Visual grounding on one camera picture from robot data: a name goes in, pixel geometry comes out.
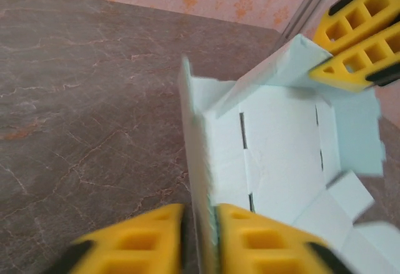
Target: marble floor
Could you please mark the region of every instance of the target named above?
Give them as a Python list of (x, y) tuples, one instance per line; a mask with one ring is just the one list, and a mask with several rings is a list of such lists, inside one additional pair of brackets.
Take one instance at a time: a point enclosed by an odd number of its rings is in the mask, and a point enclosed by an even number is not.
[[(100, 0), (0, 0), (0, 272), (39, 273), (78, 236), (190, 207), (177, 73), (236, 79), (275, 31)], [(361, 220), (400, 226), (400, 132)], [(196, 273), (193, 223), (185, 273)]]

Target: foam board box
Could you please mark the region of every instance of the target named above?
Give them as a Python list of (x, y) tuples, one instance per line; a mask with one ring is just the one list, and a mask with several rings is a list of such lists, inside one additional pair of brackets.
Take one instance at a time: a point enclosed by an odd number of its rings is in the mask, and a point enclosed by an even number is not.
[[(217, 267), (219, 203), (315, 233), (337, 252), (368, 242), (353, 221), (373, 200), (353, 171), (383, 174), (379, 103), (372, 89), (354, 94), (310, 80), (308, 71), (330, 56), (297, 35), (237, 81), (194, 77), (183, 58), (179, 91), (203, 273)], [(346, 243), (351, 235), (356, 241)]]

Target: brown marble surface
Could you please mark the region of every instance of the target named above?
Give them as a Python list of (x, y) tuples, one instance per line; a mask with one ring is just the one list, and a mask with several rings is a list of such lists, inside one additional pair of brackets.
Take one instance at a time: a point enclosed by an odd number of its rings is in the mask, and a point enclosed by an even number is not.
[(100, 0), (0, 0), (0, 273), (38, 273), (84, 233), (190, 205), (181, 54), (238, 78), (278, 36)]

